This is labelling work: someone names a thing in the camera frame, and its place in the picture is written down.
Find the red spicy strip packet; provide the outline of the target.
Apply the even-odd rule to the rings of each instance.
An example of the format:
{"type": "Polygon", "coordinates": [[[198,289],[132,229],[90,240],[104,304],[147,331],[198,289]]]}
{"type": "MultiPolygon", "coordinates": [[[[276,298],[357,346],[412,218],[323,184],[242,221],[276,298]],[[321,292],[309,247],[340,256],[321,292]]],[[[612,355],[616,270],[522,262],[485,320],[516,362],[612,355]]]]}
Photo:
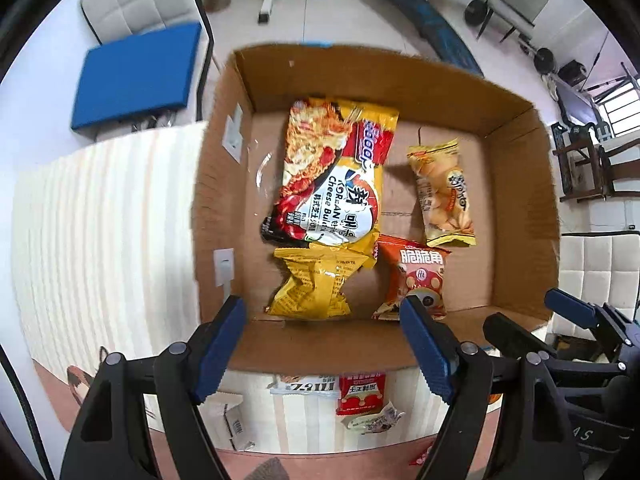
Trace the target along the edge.
{"type": "Polygon", "coordinates": [[[385,398],[386,375],[384,373],[344,375],[338,381],[340,400],[337,416],[354,416],[377,413],[382,410],[385,398]]]}

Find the orange-red panda snack packet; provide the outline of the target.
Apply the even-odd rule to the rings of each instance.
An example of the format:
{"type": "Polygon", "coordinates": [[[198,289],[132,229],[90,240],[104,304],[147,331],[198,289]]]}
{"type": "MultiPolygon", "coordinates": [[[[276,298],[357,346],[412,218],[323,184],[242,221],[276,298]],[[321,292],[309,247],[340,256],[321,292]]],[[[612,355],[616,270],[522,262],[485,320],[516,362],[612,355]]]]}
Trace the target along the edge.
{"type": "Polygon", "coordinates": [[[385,301],[372,314],[381,321],[398,321],[402,300],[416,296],[435,320],[447,314],[444,304],[445,264],[450,251],[431,248],[401,237],[381,235],[378,254],[392,266],[385,301]]]}

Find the yellow bun snack packet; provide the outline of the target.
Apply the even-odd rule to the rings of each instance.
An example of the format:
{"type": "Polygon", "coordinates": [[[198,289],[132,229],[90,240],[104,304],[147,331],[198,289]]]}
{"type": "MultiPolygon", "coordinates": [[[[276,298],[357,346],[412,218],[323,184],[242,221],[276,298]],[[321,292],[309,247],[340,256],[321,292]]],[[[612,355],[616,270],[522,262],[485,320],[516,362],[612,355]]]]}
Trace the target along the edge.
{"type": "Polygon", "coordinates": [[[475,246],[469,191],[460,166],[458,140],[410,146],[407,159],[416,178],[427,246],[475,246]]]}

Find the large instant noodle packet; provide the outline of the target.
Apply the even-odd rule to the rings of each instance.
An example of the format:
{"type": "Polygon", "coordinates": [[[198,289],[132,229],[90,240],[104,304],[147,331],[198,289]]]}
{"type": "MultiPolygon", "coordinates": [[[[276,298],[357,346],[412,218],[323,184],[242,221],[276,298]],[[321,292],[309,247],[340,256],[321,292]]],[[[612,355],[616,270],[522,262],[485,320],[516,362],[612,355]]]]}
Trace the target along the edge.
{"type": "Polygon", "coordinates": [[[295,102],[285,131],[282,182],[262,237],[283,246],[320,244],[378,258],[383,165],[399,113],[366,102],[295,102]]]}

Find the white quilted chair right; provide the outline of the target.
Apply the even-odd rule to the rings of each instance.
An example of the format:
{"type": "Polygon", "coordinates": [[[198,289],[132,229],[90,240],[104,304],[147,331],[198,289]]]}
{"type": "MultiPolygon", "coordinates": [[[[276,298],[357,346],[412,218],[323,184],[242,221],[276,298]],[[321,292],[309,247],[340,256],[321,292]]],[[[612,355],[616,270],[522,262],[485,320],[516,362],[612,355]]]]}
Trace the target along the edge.
{"type": "Polygon", "coordinates": [[[570,233],[560,239],[559,288],[638,321],[639,233],[570,233]]]}

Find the small red snack packet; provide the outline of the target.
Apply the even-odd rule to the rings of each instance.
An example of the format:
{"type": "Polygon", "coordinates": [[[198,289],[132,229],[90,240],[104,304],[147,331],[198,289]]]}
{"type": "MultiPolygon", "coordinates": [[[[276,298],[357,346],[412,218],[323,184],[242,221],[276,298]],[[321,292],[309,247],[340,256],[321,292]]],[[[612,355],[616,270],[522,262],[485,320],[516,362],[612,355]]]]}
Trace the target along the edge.
{"type": "Polygon", "coordinates": [[[428,459],[428,456],[430,456],[431,453],[431,449],[434,445],[434,442],[430,442],[426,448],[424,448],[424,450],[418,455],[416,456],[410,463],[410,466],[422,466],[425,464],[426,460],[428,459]]]}

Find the small white candy packet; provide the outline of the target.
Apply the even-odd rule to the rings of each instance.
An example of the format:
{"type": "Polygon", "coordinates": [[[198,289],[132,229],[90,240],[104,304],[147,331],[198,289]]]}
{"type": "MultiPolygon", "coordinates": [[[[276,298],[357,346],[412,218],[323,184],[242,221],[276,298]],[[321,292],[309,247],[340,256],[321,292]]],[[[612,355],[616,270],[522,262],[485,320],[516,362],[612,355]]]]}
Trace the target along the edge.
{"type": "Polygon", "coordinates": [[[395,408],[392,402],[388,402],[378,413],[346,417],[343,425],[354,434],[384,434],[395,427],[404,416],[403,411],[395,408]]]}

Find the white tissue packet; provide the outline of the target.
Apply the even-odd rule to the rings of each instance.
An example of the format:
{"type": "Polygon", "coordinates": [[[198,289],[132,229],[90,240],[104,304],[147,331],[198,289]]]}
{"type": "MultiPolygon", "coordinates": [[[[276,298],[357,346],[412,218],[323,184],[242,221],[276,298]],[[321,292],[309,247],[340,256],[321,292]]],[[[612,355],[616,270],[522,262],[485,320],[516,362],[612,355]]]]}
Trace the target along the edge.
{"type": "Polygon", "coordinates": [[[216,392],[200,406],[200,413],[215,448],[245,452],[255,443],[244,422],[242,394],[216,392]]]}

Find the dark wooden chair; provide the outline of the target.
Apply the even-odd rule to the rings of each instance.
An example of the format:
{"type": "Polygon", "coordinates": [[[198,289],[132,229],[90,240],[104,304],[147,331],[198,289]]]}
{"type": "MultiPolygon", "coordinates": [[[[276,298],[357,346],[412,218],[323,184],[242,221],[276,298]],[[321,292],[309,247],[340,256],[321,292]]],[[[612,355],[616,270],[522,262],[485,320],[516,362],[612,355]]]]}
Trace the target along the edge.
{"type": "Polygon", "coordinates": [[[612,150],[596,145],[591,139],[594,124],[564,126],[556,122],[551,126],[555,149],[552,154],[558,160],[563,195],[560,202],[570,200],[586,202],[587,200],[607,200],[608,198],[638,198],[636,190],[623,191],[616,188],[617,181],[639,179],[639,159],[614,164],[612,158],[638,148],[639,140],[634,139],[612,150]],[[588,167],[591,171],[592,187],[578,191],[574,185],[570,152],[576,152],[579,158],[573,162],[575,168],[588,167]]]}

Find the white oat cookie packet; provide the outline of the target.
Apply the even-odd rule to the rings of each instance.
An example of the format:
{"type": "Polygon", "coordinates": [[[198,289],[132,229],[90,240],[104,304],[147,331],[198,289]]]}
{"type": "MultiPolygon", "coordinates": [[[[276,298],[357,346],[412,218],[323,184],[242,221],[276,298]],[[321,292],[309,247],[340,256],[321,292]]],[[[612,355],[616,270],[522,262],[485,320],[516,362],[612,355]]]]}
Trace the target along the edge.
{"type": "Polygon", "coordinates": [[[322,398],[337,399],[340,396],[337,376],[274,376],[268,386],[271,394],[279,396],[321,396],[322,398]]]}

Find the black fleece clothing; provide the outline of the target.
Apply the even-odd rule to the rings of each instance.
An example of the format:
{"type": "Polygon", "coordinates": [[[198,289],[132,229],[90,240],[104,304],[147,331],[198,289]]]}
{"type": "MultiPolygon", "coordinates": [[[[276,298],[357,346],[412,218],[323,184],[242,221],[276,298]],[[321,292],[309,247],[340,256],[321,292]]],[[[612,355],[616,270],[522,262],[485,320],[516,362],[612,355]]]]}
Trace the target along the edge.
{"type": "Polygon", "coordinates": [[[244,480],[288,480],[290,476],[277,457],[259,464],[244,480]]]}

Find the open cardboard milk box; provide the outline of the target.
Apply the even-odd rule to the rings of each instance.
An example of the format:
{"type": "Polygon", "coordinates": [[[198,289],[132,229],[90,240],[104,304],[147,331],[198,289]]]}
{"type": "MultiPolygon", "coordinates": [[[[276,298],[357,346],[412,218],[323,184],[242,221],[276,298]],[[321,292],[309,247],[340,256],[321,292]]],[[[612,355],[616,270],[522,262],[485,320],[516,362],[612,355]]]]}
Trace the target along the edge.
{"type": "Polygon", "coordinates": [[[262,44],[228,57],[215,87],[192,205],[195,276],[203,320],[224,301],[214,255],[234,255],[230,290],[248,320],[232,370],[343,374],[414,364],[400,326],[377,321],[388,286],[384,264],[345,284],[352,313],[337,321],[281,321],[266,313],[285,268],[259,227],[280,186],[288,110],[307,96],[394,108],[399,124],[384,166],[381,230],[422,234],[408,147],[460,144],[477,243],[451,249],[446,324],[484,344],[485,318],[500,312],[528,330],[547,323],[544,294],[559,273],[559,219],[550,143],[532,103],[454,66],[358,46],[262,44]]]}

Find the dark blue weight bench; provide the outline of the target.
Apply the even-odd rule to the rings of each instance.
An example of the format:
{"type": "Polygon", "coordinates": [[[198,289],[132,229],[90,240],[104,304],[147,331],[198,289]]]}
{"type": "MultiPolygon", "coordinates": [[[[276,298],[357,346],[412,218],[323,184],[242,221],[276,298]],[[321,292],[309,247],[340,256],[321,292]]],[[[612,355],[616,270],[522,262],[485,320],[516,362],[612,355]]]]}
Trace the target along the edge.
{"type": "Polygon", "coordinates": [[[476,76],[484,73],[466,43],[449,22],[427,0],[387,0],[413,24],[421,39],[434,50],[439,61],[476,76]]]}

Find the white chair with blue cushion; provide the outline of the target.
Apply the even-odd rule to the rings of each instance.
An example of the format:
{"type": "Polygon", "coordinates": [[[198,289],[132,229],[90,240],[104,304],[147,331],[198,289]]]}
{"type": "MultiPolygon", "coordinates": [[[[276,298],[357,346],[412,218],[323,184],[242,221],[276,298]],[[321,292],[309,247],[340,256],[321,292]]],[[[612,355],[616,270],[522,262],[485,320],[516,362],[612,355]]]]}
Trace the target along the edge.
{"type": "Polygon", "coordinates": [[[214,36],[202,0],[80,0],[98,44],[70,128],[91,140],[203,117],[214,36]]]}

